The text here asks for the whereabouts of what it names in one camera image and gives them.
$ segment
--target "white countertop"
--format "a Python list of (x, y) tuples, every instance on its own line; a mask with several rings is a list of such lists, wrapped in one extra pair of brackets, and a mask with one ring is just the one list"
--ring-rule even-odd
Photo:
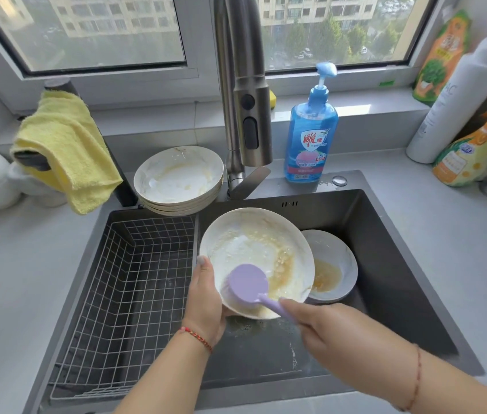
[[(281, 177), (281, 161), (271, 177)], [(361, 170), (479, 358), (487, 384), (487, 197), (453, 189), (404, 151), (330, 156), (325, 172)], [(0, 212), (0, 413), (21, 413), (98, 212), (42, 209), (25, 199)], [(394, 413), (358, 392), (201, 414)]]

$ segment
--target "stainless steel faucet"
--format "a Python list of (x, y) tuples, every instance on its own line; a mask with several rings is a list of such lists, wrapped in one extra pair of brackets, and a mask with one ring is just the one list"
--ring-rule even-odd
[[(213, 0), (219, 82), (226, 126), (228, 197), (245, 199), (272, 162), (270, 92), (264, 76), (256, 0)], [(245, 166), (257, 167), (247, 178)]]

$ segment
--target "bracelet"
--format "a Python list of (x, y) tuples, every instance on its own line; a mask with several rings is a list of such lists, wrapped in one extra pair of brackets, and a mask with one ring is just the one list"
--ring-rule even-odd
[(410, 410), (412, 410), (412, 407), (413, 407), (414, 403), (416, 402), (416, 399), (418, 398), (419, 382), (420, 382), (420, 379), (422, 377), (422, 359), (421, 359), (421, 354), (420, 354), (420, 349), (419, 349), (418, 344), (414, 344), (414, 346), (416, 346), (416, 350), (418, 351), (418, 375), (416, 375), (416, 386), (414, 387), (414, 393), (412, 395), (412, 399), (410, 400), (409, 404), (405, 408), (402, 409), (399, 407), (395, 407), (393, 405), (393, 407), (395, 407), (397, 409), (397, 411), (400, 411), (400, 412), (409, 412)]
[(197, 334), (195, 331), (191, 330), (188, 327), (180, 327), (180, 331), (183, 331), (183, 332), (186, 332), (186, 333), (190, 333), (192, 336), (194, 336), (195, 338), (197, 338), (205, 346), (205, 348), (210, 353), (212, 353), (212, 347), (211, 347), (211, 345), (206, 341), (205, 338), (203, 338), (202, 336), (200, 336), (199, 334)]

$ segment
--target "hand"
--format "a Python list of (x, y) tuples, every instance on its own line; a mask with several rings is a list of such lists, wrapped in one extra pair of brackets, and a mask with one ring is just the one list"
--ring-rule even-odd
[(182, 325), (195, 331), (214, 347), (226, 329), (226, 313), (215, 288), (211, 260), (204, 256), (198, 256), (197, 260)]
[(414, 345), (350, 306), (280, 304), (298, 321), (307, 350), (331, 373), (365, 394), (408, 404), (417, 374)]

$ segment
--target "wire dish rack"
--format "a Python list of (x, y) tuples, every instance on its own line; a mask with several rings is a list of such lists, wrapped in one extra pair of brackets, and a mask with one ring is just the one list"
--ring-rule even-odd
[(50, 403), (126, 395), (182, 325), (194, 218), (110, 222), (48, 384)]

